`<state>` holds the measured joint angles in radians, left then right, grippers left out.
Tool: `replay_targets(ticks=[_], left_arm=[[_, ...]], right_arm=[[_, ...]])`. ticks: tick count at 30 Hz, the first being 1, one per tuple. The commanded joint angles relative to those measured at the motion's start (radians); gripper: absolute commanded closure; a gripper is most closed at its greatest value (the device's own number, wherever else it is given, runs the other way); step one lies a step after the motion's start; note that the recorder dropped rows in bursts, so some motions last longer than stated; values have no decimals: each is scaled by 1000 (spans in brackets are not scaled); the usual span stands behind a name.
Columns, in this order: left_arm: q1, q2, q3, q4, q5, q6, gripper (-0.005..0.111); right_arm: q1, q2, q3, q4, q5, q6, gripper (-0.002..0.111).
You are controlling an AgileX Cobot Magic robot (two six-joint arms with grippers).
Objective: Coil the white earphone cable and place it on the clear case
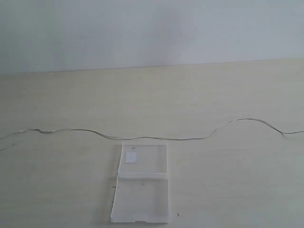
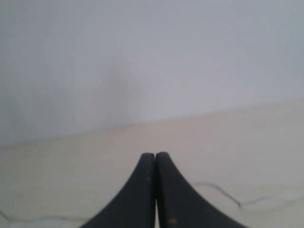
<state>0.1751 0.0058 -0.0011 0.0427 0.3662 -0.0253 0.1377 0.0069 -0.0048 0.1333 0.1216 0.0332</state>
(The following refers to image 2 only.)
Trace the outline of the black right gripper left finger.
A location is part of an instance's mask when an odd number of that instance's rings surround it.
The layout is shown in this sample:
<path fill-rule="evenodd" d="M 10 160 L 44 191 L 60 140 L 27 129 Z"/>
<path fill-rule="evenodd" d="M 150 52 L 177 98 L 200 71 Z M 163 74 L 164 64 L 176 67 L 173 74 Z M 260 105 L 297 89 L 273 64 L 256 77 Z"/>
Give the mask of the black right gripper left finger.
<path fill-rule="evenodd" d="M 155 155 L 143 153 L 117 195 L 83 228 L 155 227 Z"/>

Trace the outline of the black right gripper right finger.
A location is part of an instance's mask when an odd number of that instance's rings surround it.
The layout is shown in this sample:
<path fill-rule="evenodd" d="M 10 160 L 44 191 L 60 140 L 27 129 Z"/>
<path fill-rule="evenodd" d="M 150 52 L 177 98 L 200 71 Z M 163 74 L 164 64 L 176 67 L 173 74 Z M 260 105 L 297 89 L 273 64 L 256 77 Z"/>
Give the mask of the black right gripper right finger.
<path fill-rule="evenodd" d="M 201 197 L 167 152 L 156 154 L 156 200 L 161 228 L 243 228 Z"/>

